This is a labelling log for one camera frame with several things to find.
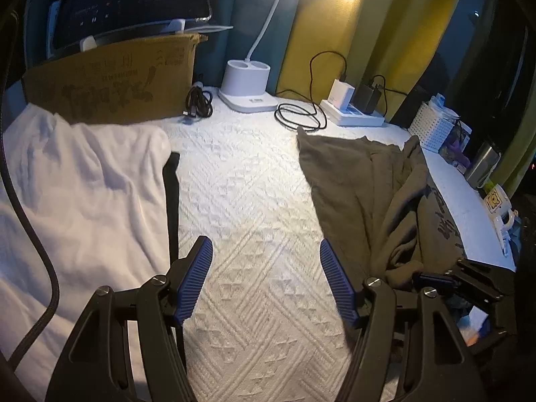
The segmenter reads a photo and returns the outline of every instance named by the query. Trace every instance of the white charger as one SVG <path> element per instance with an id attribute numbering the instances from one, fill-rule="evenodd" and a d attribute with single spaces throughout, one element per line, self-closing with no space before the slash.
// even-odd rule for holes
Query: white charger
<path id="1" fill-rule="evenodd" d="M 337 109 L 344 111 L 348 108 L 348 104 L 354 95 L 355 88 L 340 80 L 335 80 L 331 87 L 330 96 L 328 101 Z"/>

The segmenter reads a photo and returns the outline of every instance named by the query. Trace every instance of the white blanket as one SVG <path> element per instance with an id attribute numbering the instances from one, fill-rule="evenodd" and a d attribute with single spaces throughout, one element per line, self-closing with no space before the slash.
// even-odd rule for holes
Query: white blanket
<path id="1" fill-rule="evenodd" d="M 168 271 L 162 168 L 171 148 L 152 125 L 71 127 L 32 105 L 4 140 L 14 187 L 60 282 L 57 314 L 17 369 L 40 400 L 96 287 L 136 288 Z M 0 348 L 9 357 L 48 305 L 50 282 L 3 186 L 0 219 Z"/>

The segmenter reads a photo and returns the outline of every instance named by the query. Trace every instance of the power adapter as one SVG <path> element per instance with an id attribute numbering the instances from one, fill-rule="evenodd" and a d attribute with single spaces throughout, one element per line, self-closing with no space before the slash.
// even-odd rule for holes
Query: power adapter
<path id="1" fill-rule="evenodd" d="M 382 97 L 382 91 L 378 88 L 378 86 L 372 85 L 372 83 L 361 83 L 355 91 L 354 97 L 352 98 L 352 104 L 354 107 L 366 115 L 370 115 L 372 112 L 374 112 L 374 110 L 376 110 L 378 101 Z"/>
<path id="2" fill-rule="evenodd" d="M 354 87 L 341 80 L 335 80 L 331 87 L 330 96 L 328 101 L 333 104 L 339 110 L 346 110 L 352 95 L 354 94 Z"/>

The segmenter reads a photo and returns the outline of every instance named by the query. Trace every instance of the white lamp base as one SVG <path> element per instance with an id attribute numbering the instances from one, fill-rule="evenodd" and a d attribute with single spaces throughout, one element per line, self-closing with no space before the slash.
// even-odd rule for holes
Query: white lamp base
<path id="1" fill-rule="evenodd" d="M 233 96 L 219 91 L 221 100 L 233 110 L 242 113 L 273 112 L 279 102 L 268 92 L 262 95 Z"/>

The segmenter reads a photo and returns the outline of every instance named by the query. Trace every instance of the mug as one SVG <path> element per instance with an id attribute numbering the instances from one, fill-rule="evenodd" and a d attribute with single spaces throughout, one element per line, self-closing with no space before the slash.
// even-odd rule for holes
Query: mug
<path id="1" fill-rule="evenodd" d="M 484 198 L 484 205 L 488 209 L 491 219 L 495 220 L 499 218 L 501 224 L 502 218 L 508 215 L 508 222 L 504 224 L 506 230 L 509 230 L 514 226 L 516 215 L 512 211 L 512 203 L 510 202 L 510 199 L 508 199 L 503 188 L 498 184 L 486 195 Z"/>

